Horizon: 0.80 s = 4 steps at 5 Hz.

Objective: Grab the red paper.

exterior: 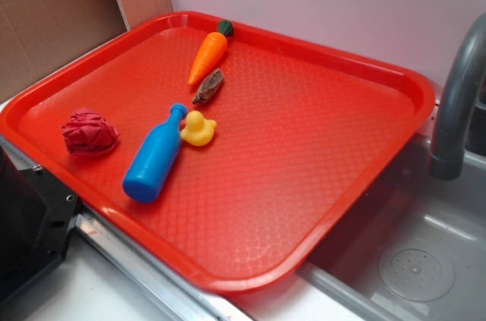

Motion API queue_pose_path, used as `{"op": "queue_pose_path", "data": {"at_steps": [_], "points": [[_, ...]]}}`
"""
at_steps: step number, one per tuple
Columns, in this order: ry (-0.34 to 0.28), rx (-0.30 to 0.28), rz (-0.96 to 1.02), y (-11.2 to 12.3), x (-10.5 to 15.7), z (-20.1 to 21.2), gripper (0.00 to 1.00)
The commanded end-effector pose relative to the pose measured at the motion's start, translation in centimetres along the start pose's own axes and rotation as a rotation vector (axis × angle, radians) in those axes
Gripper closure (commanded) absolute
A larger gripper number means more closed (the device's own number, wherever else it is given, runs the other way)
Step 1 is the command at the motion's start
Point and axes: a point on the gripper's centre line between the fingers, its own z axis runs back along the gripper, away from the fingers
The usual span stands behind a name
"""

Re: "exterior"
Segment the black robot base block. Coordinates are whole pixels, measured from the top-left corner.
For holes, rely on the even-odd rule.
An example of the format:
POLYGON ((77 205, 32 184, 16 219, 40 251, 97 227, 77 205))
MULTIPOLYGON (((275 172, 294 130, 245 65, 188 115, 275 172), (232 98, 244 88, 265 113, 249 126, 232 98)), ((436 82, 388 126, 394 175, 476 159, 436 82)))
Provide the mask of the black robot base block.
POLYGON ((65 259, 79 197, 46 169, 18 169, 1 151, 1 305, 65 259))

